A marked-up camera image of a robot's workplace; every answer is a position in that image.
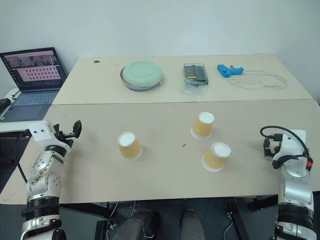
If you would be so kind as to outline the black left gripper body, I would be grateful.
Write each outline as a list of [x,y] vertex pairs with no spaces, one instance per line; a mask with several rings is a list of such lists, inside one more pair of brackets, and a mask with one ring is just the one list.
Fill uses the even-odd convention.
[[62,143],[65,143],[70,148],[73,146],[73,142],[74,141],[71,138],[75,137],[75,133],[74,132],[63,133],[63,131],[61,131],[59,129],[55,129],[54,136],[55,136],[56,139],[58,139]]

